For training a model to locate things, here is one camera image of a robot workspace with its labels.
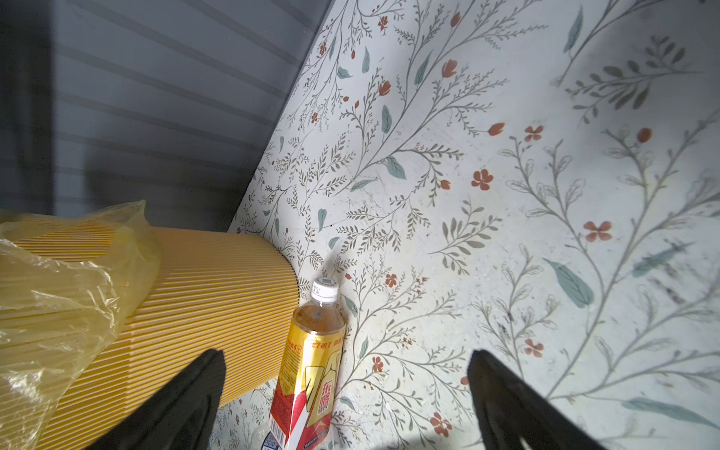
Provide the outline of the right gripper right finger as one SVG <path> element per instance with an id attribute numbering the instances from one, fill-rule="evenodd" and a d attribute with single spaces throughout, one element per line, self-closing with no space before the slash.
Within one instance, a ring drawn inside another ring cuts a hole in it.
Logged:
<path id="1" fill-rule="evenodd" d="M 602 447 L 490 352 L 472 353 L 467 377 L 485 448 Z"/>

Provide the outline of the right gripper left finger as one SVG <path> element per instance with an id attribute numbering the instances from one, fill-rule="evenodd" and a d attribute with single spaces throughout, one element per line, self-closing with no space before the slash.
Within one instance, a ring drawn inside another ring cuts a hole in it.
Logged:
<path id="1" fill-rule="evenodd" d="M 90 449 L 206 449 L 226 377 L 223 352 L 209 349 Z"/>

